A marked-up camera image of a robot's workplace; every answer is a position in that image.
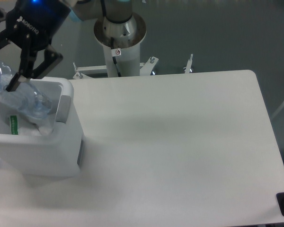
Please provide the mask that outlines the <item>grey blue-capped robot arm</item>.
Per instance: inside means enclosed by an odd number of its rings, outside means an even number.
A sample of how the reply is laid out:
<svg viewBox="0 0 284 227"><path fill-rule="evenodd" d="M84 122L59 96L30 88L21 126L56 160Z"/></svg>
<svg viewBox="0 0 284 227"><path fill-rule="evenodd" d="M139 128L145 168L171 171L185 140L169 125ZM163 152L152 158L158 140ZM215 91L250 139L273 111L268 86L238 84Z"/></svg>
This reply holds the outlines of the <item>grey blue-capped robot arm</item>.
<svg viewBox="0 0 284 227"><path fill-rule="evenodd" d="M19 69L6 87L42 79L63 59L52 46L53 36L73 12L80 20L103 23L100 42L112 48L138 44L146 34L142 18L130 0L17 0L14 8L0 8L0 49L14 43L21 49Z"/></svg>

